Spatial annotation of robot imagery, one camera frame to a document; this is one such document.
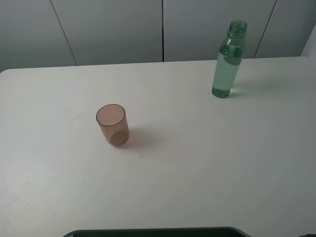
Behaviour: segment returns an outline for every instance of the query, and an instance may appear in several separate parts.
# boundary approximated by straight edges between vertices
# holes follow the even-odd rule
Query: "panel seam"
[[[60,22],[60,20],[59,20],[59,17],[58,17],[58,15],[57,15],[57,12],[56,12],[56,9],[55,9],[55,6],[54,6],[52,0],[50,0],[50,3],[51,3],[51,5],[52,5],[52,7],[53,7],[53,9],[54,9],[54,12],[55,12],[55,14],[56,14],[56,17],[57,17],[57,20],[58,20],[59,25],[60,25],[60,27],[61,27],[61,30],[63,31],[63,34],[64,34],[65,39],[66,39],[66,42],[67,42],[68,47],[69,47],[69,49],[70,49],[71,55],[73,56],[73,59],[74,59],[74,61],[75,61],[76,66],[78,66],[78,63],[77,63],[77,61],[76,61],[76,59],[75,59],[73,50],[72,50],[71,47],[70,47],[69,41],[68,41],[67,36],[66,36],[66,34],[65,34],[64,28],[63,28],[63,26],[62,26],[62,24],[61,24],[61,22]]]
[[[163,0],[161,0],[161,25],[162,25],[162,61],[164,62],[164,34],[163,34]]]
[[[272,8],[271,13],[270,13],[270,16],[269,16],[268,22],[267,22],[267,24],[266,24],[265,30],[264,30],[263,33],[262,33],[262,37],[261,37],[261,39],[260,39],[260,42],[259,42],[259,45],[258,45],[258,48],[257,48],[257,51],[256,51],[256,54],[255,54],[254,58],[257,57],[257,53],[258,53],[258,51],[259,51],[259,48],[260,48],[262,39],[263,39],[263,37],[264,37],[264,35],[265,35],[265,33],[266,33],[266,30],[267,30],[267,28],[268,28],[268,24],[269,24],[269,22],[270,22],[270,19],[271,19],[271,16],[272,16],[272,14],[273,14],[273,11],[275,10],[276,4],[277,4],[277,0],[276,0],[274,6],[273,6],[273,8]]]

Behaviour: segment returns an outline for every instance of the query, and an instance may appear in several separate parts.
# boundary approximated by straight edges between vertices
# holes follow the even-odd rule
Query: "bottle mouth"
[[[247,30],[247,23],[244,21],[232,21],[229,29],[228,29],[228,35],[229,36],[244,36],[246,34]]]

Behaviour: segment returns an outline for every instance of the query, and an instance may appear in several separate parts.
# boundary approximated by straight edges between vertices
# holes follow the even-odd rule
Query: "white wall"
[[[162,62],[161,0],[53,0],[77,64]]]
[[[165,61],[217,59],[219,47],[234,20],[248,23],[244,57],[254,58],[275,2],[276,0],[164,0]]]
[[[305,45],[302,56],[309,57],[316,62],[316,25]]]
[[[50,0],[0,0],[0,72],[75,66]]]
[[[277,0],[256,58],[300,56],[316,23],[316,0]]]

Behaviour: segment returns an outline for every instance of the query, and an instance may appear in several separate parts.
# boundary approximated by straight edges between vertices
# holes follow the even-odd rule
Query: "bottle neck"
[[[246,35],[247,23],[244,21],[233,21],[227,31],[227,35],[233,38],[244,38]]]

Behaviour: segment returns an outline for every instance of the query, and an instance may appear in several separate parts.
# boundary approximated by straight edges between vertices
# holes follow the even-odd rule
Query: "water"
[[[242,57],[243,53],[236,46],[226,45],[226,48],[220,50],[212,88],[213,95],[220,98],[226,98],[229,95]]]

